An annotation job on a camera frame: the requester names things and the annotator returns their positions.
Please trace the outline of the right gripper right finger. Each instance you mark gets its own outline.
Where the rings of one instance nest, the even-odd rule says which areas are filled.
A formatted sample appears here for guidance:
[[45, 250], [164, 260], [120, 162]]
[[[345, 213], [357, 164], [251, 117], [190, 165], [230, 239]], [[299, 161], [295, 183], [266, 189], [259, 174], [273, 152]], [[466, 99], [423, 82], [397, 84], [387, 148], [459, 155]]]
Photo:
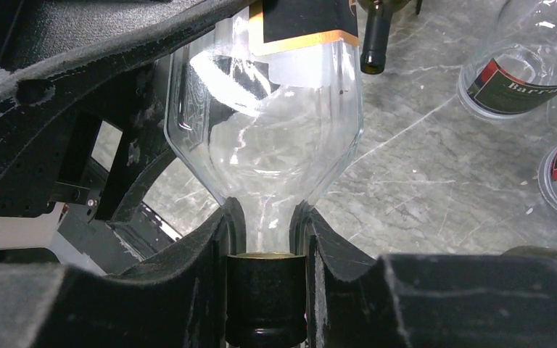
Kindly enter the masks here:
[[307, 261], [311, 347], [557, 347], [557, 261], [370, 257], [298, 204], [290, 243]]

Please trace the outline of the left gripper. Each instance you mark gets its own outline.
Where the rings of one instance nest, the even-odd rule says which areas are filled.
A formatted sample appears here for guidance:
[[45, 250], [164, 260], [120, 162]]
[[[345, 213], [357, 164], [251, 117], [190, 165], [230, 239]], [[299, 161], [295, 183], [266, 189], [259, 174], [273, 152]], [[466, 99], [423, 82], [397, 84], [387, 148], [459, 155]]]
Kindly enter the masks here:
[[47, 248], [101, 120], [83, 100], [150, 65], [246, 1], [0, 1], [0, 250]]

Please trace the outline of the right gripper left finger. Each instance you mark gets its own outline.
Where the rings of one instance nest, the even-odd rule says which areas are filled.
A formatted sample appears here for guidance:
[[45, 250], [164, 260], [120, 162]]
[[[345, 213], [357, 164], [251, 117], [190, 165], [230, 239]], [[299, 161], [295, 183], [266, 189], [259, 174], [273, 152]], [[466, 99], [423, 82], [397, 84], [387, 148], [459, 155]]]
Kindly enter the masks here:
[[216, 211], [119, 275], [0, 265], [0, 347], [224, 347], [232, 225]]

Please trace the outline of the dark green wine bottle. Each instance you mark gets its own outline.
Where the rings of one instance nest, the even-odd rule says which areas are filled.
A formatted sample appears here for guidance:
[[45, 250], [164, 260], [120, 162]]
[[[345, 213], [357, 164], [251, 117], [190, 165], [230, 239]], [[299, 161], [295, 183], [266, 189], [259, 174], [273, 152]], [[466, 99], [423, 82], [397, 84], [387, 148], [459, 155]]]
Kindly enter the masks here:
[[404, 8], [410, 0], [358, 1], [367, 12], [366, 29], [360, 50], [360, 71], [367, 75], [384, 72], [393, 14]]

